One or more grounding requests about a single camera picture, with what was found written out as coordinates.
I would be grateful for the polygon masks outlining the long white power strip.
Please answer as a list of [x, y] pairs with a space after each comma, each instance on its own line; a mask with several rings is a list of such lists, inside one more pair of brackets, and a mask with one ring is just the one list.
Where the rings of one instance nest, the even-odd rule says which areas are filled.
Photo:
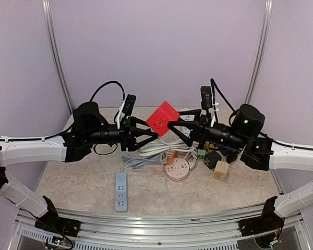
[[[180, 112], [188, 111], [188, 108], [183, 108]], [[184, 121], [194, 121], [195, 115], [180, 115], [180, 118]]]

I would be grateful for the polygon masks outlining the yellow cube adapter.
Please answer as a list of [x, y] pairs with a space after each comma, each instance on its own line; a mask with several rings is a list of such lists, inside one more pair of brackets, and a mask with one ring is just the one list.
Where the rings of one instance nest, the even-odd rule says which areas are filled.
[[205, 142], [203, 149], [207, 152], [213, 152], [213, 151], [218, 151], [219, 148], [217, 146], [215, 146], [214, 144], [210, 143], [210, 142]]

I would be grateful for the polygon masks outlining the light green plug adapter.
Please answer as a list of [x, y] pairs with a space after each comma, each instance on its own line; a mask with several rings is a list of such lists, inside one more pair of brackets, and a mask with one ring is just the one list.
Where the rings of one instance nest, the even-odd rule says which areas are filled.
[[205, 149], [197, 149], [197, 157], [198, 159], [204, 159], [207, 154]]

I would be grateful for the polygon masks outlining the red cube socket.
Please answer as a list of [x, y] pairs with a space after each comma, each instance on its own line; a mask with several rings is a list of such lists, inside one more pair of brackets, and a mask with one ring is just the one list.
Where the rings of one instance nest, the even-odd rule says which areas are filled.
[[147, 119], [146, 123], [159, 136], [164, 136], [169, 131], [168, 123], [177, 121], [179, 117], [179, 112], [167, 101], [164, 101]]

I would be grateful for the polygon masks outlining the dark green cube adapter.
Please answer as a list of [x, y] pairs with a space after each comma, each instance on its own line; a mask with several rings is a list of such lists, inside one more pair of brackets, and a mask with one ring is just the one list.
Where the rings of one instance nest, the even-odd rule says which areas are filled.
[[211, 170], [213, 170], [216, 165], [217, 162], [220, 161], [222, 159], [222, 156], [216, 152], [216, 151], [212, 151], [209, 152], [205, 155], [204, 159], [203, 159], [203, 163]]

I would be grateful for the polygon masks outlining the blue cube adapter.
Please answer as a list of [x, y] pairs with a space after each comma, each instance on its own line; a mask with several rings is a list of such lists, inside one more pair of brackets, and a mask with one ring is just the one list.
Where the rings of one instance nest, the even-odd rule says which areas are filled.
[[233, 151], [230, 150], [230, 149], [224, 149], [224, 150], [221, 150], [220, 152], [221, 152], [221, 154], [222, 154], [223, 156], [228, 156], [228, 155], [230, 155]]

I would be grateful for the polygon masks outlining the pink round socket hub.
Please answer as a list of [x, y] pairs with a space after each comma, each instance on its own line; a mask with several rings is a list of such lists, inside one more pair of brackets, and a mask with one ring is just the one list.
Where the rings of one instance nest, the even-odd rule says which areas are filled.
[[182, 158], [174, 158], [170, 165], [165, 165], [166, 176], [173, 181], [181, 181], [189, 175], [189, 164]]

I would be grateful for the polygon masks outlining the light blue power strip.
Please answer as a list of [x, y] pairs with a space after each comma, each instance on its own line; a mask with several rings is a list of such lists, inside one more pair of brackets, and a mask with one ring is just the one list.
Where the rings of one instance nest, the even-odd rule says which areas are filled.
[[116, 175], [115, 211], [117, 213], [128, 211], [127, 174], [123, 172]]

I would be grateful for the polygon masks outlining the black charger plug with cable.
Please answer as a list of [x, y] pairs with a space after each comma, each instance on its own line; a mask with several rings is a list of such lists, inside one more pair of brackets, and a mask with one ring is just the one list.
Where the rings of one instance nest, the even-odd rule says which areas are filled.
[[226, 162], [228, 164], [232, 164], [234, 161], [236, 161], [238, 158], [238, 152], [237, 151], [233, 151], [232, 153], [230, 153], [227, 157], [226, 157]]

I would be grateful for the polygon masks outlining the beige cube adapter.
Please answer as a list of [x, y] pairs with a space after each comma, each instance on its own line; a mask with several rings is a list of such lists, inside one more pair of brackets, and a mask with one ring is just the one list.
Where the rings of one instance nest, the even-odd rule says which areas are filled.
[[230, 164], [226, 162], [217, 161], [212, 176], [217, 180], [224, 181], [227, 177], [229, 166]]

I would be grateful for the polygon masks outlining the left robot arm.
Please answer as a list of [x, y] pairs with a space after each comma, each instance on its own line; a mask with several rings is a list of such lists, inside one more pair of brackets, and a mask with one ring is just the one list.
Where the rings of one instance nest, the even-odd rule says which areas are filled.
[[35, 194], [6, 170], [15, 164], [41, 161], [71, 163], [82, 160], [95, 145], [116, 144], [122, 151], [134, 152], [158, 138], [139, 118], [124, 117], [110, 124], [100, 114], [96, 102], [85, 102], [73, 112], [73, 123], [67, 131], [48, 137], [0, 136], [0, 196], [23, 208], [56, 232], [63, 226], [52, 201]]

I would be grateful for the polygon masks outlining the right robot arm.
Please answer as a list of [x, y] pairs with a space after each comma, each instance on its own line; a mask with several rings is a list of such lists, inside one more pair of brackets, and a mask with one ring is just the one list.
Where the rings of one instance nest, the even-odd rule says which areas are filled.
[[[205, 142], [240, 154], [240, 161], [255, 170], [292, 169], [313, 172], [313, 146], [300, 146], [259, 136], [265, 116], [254, 106], [242, 104], [232, 116], [230, 126], [211, 124], [206, 115], [198, 114], [193, 121], [171, 121], [168, 128], [187, 146]], [[313, 180], [284, 195], [266, 200], [256, 226], [268, 231], [277, 220], [313, 204]]]

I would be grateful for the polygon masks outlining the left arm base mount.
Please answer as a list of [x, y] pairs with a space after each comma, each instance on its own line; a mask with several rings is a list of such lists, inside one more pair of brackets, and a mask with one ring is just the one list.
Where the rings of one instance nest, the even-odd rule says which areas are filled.
[[35, 227], [48, 232], [76, 238], [81, 222], [75, 219], [60, 217], [52, 201], [46, 196], [43, 196], [43, 198], [47, 205], [47, 211], [43, 216], [36, 218]]

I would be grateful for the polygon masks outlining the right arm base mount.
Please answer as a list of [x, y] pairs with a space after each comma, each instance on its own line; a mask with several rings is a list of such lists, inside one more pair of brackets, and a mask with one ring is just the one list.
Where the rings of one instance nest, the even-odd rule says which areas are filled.
[[266, 200], [262, 213], [258, 217], [242, 219], [238, 222], [242, 236], [264, 233], [284, 227], [284, 218], [275, 213], [274, 203], [277, 196]]

